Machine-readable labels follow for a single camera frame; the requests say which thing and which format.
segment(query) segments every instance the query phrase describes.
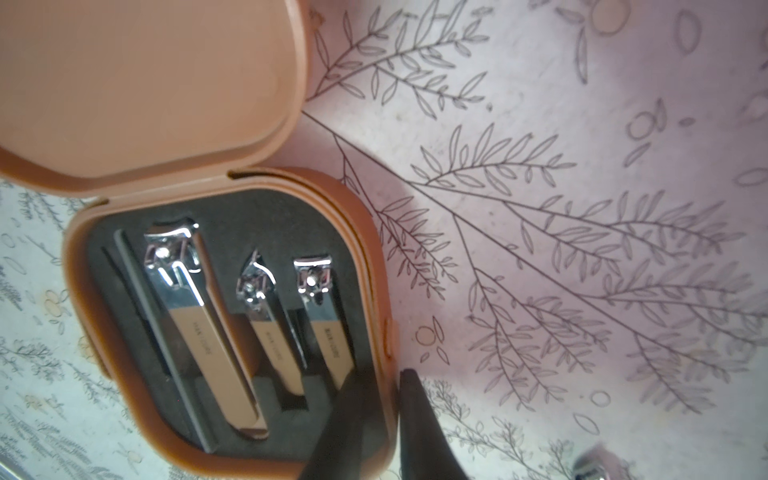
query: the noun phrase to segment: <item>botanical branch illustration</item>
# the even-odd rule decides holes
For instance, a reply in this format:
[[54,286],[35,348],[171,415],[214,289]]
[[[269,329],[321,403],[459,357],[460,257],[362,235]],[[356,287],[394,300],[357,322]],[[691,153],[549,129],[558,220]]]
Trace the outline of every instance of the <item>botanical branch illustration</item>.
[[[504,460],[514,462],[522,468],[521,475],[513,478],[526,480],[570,480],[573,469],[569,466],[575,461],[574,446],[569,441],[553,441],[540,447],[539,452],[546,458],[544,462],[534,462],[534,453],[524,447],[525,436],[522,429],[506,419],[493,417],[495,426],[486,429],[482,422],[470,420],[469,407],[458,400],[452,387],[444,380],[425,382],[424,388],[435,414],[442,420],[443,432],[449,442],[457,442],[467,448],[469,453],[477,452],[484,457],[495,453]],[[455,424],[446,426],[446,420]],[[622,465],[622,474],[627,480],[635,479],[631,471],[632,464]]]
[[517,140],[502,157],[501,154],[512,139],[508,137],[491,144],[493,129],[494,124],[490,124],[483,131],[470,159],[469,144],[461,145],[462,126],[459,125],[451,135],[447,162],[437,160],[426,148],[421,147],[426,167],[412,164],[411,168],[425,181],[424,185],[449,189],[457,187],[477,189],[490,186],[500,194],[510,197],[512,195],[508,185],[510,180],[522,178],[526,184],[530,184],[534,175],[538,173],[550,187],[556,187],[552,172],[576,166],[573,163],[560,164],[562,154],[553,155],[542,163],[548,156],[545,156],[547,150],[558,139],[557,135],[543,140],[524,156],[522,153],[533,139],[533,134],[526,134]]
[[[437,115],[428,101],[430,97],[437,99],[440,111],[445,109],[446,99],[462,110],[467,109],[467,104],[482,101],[484,97],[471,93],[485,77],[485,72],[472,77],[460,90],[452,90],[446,81],[456,65],[445,57],[448,54],[447,47],[452,46],[459,55],[468,58],[472,56],[469,45],[488,40],[488,36],[477,34],[482,16],[459,29],[462,32],[459,36],[455,28],[462,17],[466,0],[459,0],[447,14],[438,13],[438,6],[438,0],[433,0],[421,16],[400,9],[382,24],[379,24],[381,7],[378,7],[368,21],[366,35],[357,41],[354,40],[349,14],[344,12],[343,30],[349,47],[334,61],[330,60],[322,34],[316,31],[317,53],[326,72],[314,94],[307,100],[318,98],[336,86],[356,98],[365,99],[366,94],[349,81],[364,71],[372,71],[370,94],[374,100],[381,91],[382,105],[386,105],[400,86],[401,90],[406,88],[412,91],[419,108],[433,119]],[[409,24],[411,28],[415,25],[415,31],[413,43],[409,44],[412,46],[406,47]],[[394,41],[390,41],[390,33],[394,34],[395,31],[397,34]],[[387,79],[389,86],[384,87]]]
[[189,472],[185,472],[184,470],[181,470],[175,465],[172,465],[170,469],[168,470],[168,480],[207,480],[205,477],[198,477],[197,475],[192,475]]
[[0,415],[15,432],[18,440],[27,442],[42,458],[55,462],[55,469],[73,480],[122,480],[123,477],[104,467],[93,466],[88,452],[60,430],[40,422],[37,428],[16,417],[10,409]]
[[0,301],[9,301],[19,311],[22,310],[22,295],[18,289],[8,281],[5,270],[0,265]]
[[67,215],[74,215],[85,207],[85,201],[81,198],[62,198],[60,201],[67,207]]
[[[583,357],[592,353],[588,348],[590,346],[597,345],[607,351],[605,343],[611,334],[610,330],[591,332],[587,327],[601,326],[604,322],[584,319],[580,310],[562,310],[563,303],[555,297],[537,300],[529,298],[525,302],[519,300],[502,284],[503,276],[491,276],[475,266],[456,215],[454,221],[467,248],[466,253],[475,276],[468,296],[469,319],[476,326],[491,330],[469,347],[470,351],[480,349],[487,353],[481,358],[475,372],[486,369],[489,372],[498,372],[485,387],[485,393],[494,389],[499,381],[504,379],[510,389],[499,400],[499,405],[514,396],[518,401],[517,410],[525,407],[533,412],[535,409],[530,404],[540,388],[544,393],[545,403],[549,403],[550,399],[562,402],[564,399],[561,394],[567,390],[542,381],[545,377],[558,374],[557,370],[542,366],[542,362],[548,361],[545,357],[560,352],[557,361],[552,360],[554,368],[562,366],[568,372],[579,368],[586,373],[592,373],[595,364]],[[499,298],[502,295],[505,303],[510,302],[512,313],[492,297]],[[493,320],[489,322],[482,318],[487,318],[487,315],[491,315]],[[514,333],[507,330],[511,329],[512,325],[516,325]],[[536,333],[537,330],[541,330],[544,335],[539,334],[541,332]]]
[[111,405],[123,405],[120,392],[112,384],[101,378],[95,381],[90,373],[83,372],[70,362],[66,363],[74,370],[74,379],[82,382],[85,395],[94,405],[104,407],[107,402]]
[[48,382],[61,380],[64,373],[61,371],[61,362],[53,358],[51,350],[42,343],[26,343],[16,340],[12,346],[6,345],[5,337],[0,336],[0,362],[8,366],[11,372],[22,375],[26,364],[33,376],[41,377]]
[[445,287],[441,281],[448,279],[457,283],[458,279],[450,273],[450,269],[458,265],[453,261],[453,257],[439,254],[450,244],[450,241],[441,238],[444,234],[423,230],[427,220],[422,217],[429,212],[429,209],[410,208],[409,204],[413,197],[400,198],[379,209],[366,193],[338,141],[336,146],[343,157],[341,181],[366,203],[374,219],[378,221],[379,239],[386,248],[386,259],[391,260],[397,257],[400,261],[397,276],[403,273],[406,276],[413,275],[411,289],[417,285],[423,286],[427,298],[434,293],[444,300]]
[[[335,139],[339,146],[344,142]],[[455,147],[449,147],[449,156],[451,150]],[[661,190],[638,197],[625,192],[615,202],[586,208],[564,202],[562,195],[527,204],[497,190],[485,194],[475,191],[479,187],[430,183],[440,173],[429,165],[433,175],[406,180],[366,157],[452,215],[474,277],[469,319],[482,330],[470,349],[482,353],[478,372],[493,375],[486,391],[508,386],[502,403],[512,398],[518,408],[532,409],[539,392],[545,402],[562,399],[566,392],[550,377],[564,370],[591,371],[595,365],[589,359],[599,354],[595,347],[605,354],[609,337],[621,334],[637,347],[629,354],[638,361],[629,379],[649,382],[642,401],[702,413],[713,406],[709,377],[729,382],[747,368],[758,347],[768,345],[763,336],[768,292],[749,294],[750,275],[738,273],[735,262],[703,263],[744,236],[728,231],[722,203],[703,209],[693,203],[665,205]],[[443,173],[446,165],[441,164]],[[519,245],[499,240],[475,216],[444,204],[438,190],[474,197],[486,210],[488,202],[505,206],[521,222]],[[466,240],[470,230],[509,255],[510,266],[546,282],[550,292],[523,300],[503,276],[480,267],[477,249]],[[543,253],[548,260],[542,262]],[[579,282],[561,278],[570,266],[578,267]]]
[[61,214],[56,211],[55,205],[49,201],[48,195],[25,189],[18,195],[18,204],[22,216],[27,220],[37,218],[43,223],[50,220],[58,231],[64,231],[64,221],[61,219]]

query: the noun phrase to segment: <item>floral patterned surface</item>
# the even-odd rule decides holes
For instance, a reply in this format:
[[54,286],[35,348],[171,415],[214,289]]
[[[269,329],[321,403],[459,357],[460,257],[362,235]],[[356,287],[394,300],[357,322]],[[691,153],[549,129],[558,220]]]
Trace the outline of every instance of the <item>floral patterned surface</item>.
[[[765,478],[768,4],[314,2],[269,161],[379,229],[402,365],[477,480]],[[191,478],[102,379],[61,278],[83,203],[0,185],[0,454],[35,478]],[[397,461],[383,476],[399,478]]]

